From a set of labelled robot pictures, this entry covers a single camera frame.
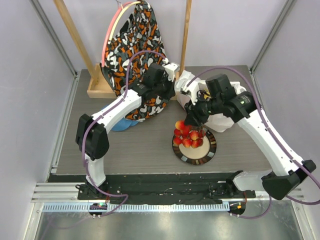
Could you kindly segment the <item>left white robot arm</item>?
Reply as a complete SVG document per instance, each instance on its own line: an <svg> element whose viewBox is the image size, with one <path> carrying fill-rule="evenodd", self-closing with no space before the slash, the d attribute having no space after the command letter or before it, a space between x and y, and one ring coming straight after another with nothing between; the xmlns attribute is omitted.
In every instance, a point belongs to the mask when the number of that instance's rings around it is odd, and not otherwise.
<svg viewBox="0 0 320 240"><path fill-rule="evenodd" d="M169 63L161 66L152 63L141 80L136 79L128 89L107 107L93 115L83 114L78 121L75 137L86 169L89 194L100 200L107 192L104 185L104 156L109 150L108 133L131 111L138 109L145 101L159 96L169 100L175 95L176 73L180 66Z"/></svg>

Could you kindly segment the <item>blue cloth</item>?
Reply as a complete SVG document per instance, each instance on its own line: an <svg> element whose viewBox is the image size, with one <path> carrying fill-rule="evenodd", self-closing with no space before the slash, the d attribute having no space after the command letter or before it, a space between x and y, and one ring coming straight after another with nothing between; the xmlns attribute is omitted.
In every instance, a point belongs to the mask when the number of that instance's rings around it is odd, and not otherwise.
<svg viewBox="0 0 320 240"><path fill-rule="evenodd" d="M101 116L97 122L104 125L107 133L110 131L125 131L138 124L135 120L125 118L125 115L130 112L129 109L130 108L124 104L120 104L118 106L109 104L99 113L96 113L97 118Z"/></svg>

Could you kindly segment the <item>striped rim ceramic plate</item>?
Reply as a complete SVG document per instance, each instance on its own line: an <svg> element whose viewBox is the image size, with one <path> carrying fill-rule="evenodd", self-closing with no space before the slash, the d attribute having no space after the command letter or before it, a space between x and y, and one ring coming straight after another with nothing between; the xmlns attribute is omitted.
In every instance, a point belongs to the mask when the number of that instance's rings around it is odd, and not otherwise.
<svg viewBox="0 0 320 240"><path fill-rule="evenodd" d="M204 135L200 138L201 141L198 141L200 145L197 147L195 144L185 147L182 142L182 136L173 136L172 150L178 159L187 164L199 166L208 163L215 156L217 151L215 136L207 128L204 128L201 133Z"/></svg>

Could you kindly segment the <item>red lychee fruit bunch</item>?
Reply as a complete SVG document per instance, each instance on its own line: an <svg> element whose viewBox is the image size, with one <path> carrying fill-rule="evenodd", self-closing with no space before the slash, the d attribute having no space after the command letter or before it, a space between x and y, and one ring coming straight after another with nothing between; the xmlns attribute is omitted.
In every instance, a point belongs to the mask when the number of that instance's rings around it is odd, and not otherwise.
<svg viewBox="0 0 320 240"><path fill-rule="evenodd" d="M186 125L183 120L178 120L175 123L172 144L174 147L182 145L185 148L195 149L203 145L205 136L206 132L203 127Z"/></svg>

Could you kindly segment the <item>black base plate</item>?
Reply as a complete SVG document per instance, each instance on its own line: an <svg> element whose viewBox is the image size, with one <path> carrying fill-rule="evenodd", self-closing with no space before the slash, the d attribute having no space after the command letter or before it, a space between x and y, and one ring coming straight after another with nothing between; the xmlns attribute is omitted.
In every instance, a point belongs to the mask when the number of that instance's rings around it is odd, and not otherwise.
<svg viewBox="0 0 320 240"><path fill-rule="evenodd" d="M124 194L128 205L205 205L225 199L253 199L253 190L240 191L227 173L110 174L96 190L85 175L51 174L49 183L74 183L78 200L109 200L120 204Z"/></svg>

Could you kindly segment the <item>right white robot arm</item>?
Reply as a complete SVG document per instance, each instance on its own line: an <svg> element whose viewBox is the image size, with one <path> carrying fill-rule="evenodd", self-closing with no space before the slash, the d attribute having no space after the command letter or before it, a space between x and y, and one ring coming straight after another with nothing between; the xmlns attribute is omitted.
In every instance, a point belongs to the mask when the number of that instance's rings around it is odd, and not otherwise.
<svg viewBox="0 0 320 240"><path fill-rule="evenodd" d="M249 91L237 92L225 74L205 80L209 98L200 96L201 87L196 77L187 80L180 92L190 97L185 104L185 123L201 127L210 116L222 114L241 127L259 147L271 170L238 173L226 184L226 193L233 198L243 191L265 191L272 198L282 200L307 177L312 178L316 164L304 160L294 152L268 120L257 97Z"/></svg>

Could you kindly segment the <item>pink and cream hanger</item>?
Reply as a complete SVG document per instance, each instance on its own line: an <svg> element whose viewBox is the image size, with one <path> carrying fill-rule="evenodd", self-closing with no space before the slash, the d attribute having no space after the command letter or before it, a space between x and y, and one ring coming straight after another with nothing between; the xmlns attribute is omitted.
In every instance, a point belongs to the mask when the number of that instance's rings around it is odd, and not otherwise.
<svg viewBox="0 0 320 240"><path fill-rule="evenodd" d="M128 2L122 3L120 0L116 0L116 2L117 2L117 10L111 19L111 22L108 26L108 29L107 29L107 32L106 32L106 35L104 38L104 42L103 42L103 47L102 47L102 52L101 52L101 62L100 62L100 65L102 68L105 66L105 55L106 55L107 43L110 39L112 39L119 20L121 19L122 15L131 6L134 6L136 4L140 4L142 1L136 0L136 1L128 1Z"/></svg>

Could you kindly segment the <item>white plastic bag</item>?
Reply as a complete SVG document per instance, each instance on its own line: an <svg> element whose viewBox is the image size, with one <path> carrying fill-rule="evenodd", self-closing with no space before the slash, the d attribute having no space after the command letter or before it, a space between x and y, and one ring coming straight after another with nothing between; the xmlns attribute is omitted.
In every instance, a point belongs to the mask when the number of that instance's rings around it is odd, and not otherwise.
<svg viewBox="0 0 320 240"><path fill-rule="evenodd" d="M252 94L247 92L247 89L239 81L229 81L225 74L202 80L190 71L184 70L174 87L177 101L183 109L185 104L190 101L190 97L180 93L180 87L187 80L198 82L197 100L214 99L213 115L209 116L205 126L222 133L231 128L234 123L249 116L249 110L253 106Z"/></svg>

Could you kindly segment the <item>wooden hanger rack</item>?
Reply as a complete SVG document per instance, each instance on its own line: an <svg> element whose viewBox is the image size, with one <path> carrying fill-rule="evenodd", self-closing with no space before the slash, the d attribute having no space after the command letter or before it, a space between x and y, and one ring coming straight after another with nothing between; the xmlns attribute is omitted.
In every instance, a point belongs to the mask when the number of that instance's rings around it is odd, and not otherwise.
<svg viewBox="0 0 320 240"><path fill-rule="evenodd" d="M91 61L89 54L85 48L85 45L80 37L80 34L75 26L75 23L67 9L67 6L63 0L55 0L54 4L56 9L58 10L61 19L63 20L82 60L84 61L89 74L90 74L90 82L87 88L87 94L90 98L106 98L106 99L114 99L115 94L112 88L107 83L104 75L102 74L100 64L93 64ZM188 31L189 31L189 23L190 23L190 15L191 15L191 7L192 1L187 0L185 5L185 17L184 17L184 32L182 39L182 48L181 48L181 59L180 59L180 69L179 72L176 73L175 79L178 80L181 74L185 69L185 57L186 57L186 47L187 47L187 39L188 39Z"/></svg>

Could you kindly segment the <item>camouflage patterned cloth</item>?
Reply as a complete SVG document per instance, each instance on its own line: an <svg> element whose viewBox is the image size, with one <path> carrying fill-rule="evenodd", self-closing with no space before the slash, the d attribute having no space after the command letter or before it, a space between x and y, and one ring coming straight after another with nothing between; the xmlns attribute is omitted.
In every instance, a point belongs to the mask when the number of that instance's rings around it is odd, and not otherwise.
<svg viewBox="0 0 320 240"><path fill-rule="evenodd" d="M100 69L117 97L124 93L126 84L141 80L151 64L169 63L161 33L152 6L146 2L136 4L119 33L106 45L105 65ZM143 122L158 115L169 100L150 99L128 113L125 118Z"/></svg>

